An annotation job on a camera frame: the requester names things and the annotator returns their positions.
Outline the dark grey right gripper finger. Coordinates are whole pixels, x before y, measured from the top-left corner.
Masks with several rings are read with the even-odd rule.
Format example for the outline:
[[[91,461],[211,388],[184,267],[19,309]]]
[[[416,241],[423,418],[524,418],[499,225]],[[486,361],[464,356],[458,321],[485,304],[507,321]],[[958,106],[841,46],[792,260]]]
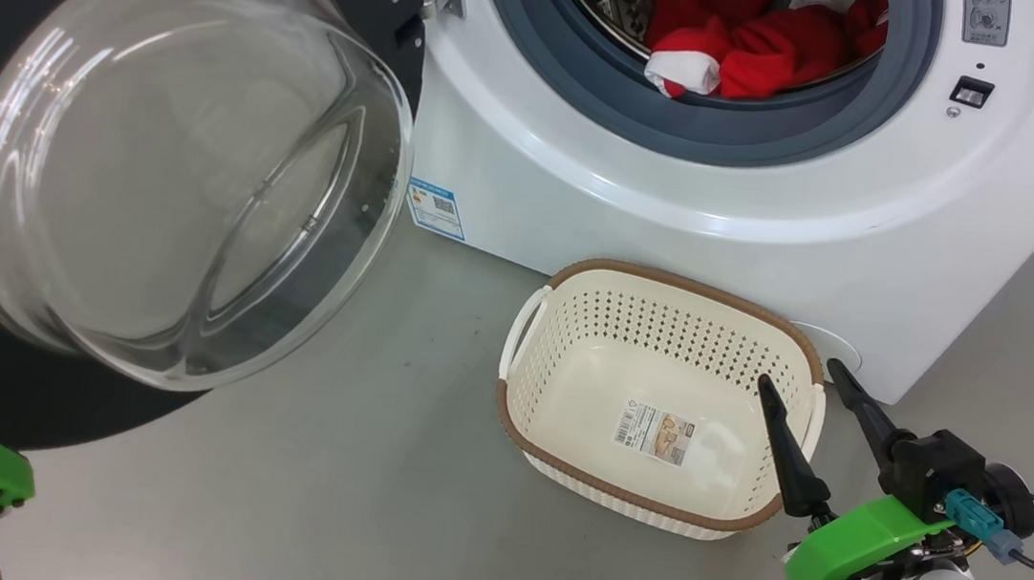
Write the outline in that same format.
[[[829,379],[837,390],[840,402],[852,413],[859,423],[860,431],[865,436],[866,445],[872,451],[872,457],[877,465],[889,463],[889,447],[892,437],[898,433],[898,427],[885,411],[879,407],[872,395],[864,391],[863,385],[848,369],[842,359],[830,358],[827,361]]]
[[[772,378],[759,376],[757,385],[783,512],[793,519],[829,524],[829,487],[811,470],[802,447],[793,438],[785,403]]]

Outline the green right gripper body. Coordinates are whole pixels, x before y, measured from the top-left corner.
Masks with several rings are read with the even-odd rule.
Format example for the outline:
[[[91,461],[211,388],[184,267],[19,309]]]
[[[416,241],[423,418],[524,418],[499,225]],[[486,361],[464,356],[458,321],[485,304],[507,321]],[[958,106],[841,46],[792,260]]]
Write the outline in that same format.
[[[812,531],[788,555],[786,580],[847,580],[954,522],[930,525],[891,496],[873,500]]]

